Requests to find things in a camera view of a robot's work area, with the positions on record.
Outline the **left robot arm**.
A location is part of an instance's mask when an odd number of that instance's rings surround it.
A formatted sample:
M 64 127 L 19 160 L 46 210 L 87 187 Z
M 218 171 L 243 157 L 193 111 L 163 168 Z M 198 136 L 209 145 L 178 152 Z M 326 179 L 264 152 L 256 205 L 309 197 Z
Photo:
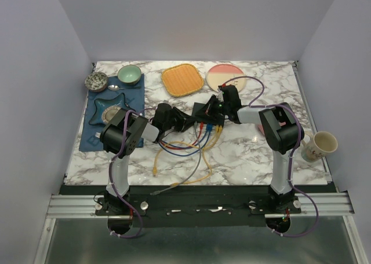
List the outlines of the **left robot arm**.
M 196 122 L 194 117 L 167 103 L 156 107 L 151 120 L 130 109 L 118 110 L 100 133 L 104 151 L 113 154 L 108 166 L 106 191 L 113 196 L 108 207 L 114 214 L 121 215 L 128 210 L 128 200 L 123 196 L 129 190 L 129 158 L 139 141 L 158 143 L 167 131 L 184 132 Z

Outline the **black network switch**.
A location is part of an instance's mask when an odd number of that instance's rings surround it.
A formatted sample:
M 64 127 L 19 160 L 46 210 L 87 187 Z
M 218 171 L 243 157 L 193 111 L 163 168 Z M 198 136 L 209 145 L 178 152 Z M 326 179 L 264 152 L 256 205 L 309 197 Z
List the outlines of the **black network switch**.
M 211 109 L 209 105 L 195 102 L 191 116 L 197 122 L 211 124 L 214 126 L 224 126 L 224 115 L 216 109 Z

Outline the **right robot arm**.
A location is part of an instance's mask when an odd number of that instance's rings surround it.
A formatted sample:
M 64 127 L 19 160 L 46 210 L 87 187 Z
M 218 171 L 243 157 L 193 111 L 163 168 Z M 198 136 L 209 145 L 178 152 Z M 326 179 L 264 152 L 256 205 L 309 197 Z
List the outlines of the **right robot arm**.
M 219 94 L 212 95 L 206 104 L 197 106 L 185 123 L 222 124 L 227 119 L 235 124 L 261 125 L 268 146 L 273 152 L 273 176 L 267 197 L 267 207 L 279 213 L 288 206 L 284 196 L 293 190 L 292 165 L 294 150 L 304 137 L 304 130 L 289 104 L 243 105 L 234 85 L 222 85 Z

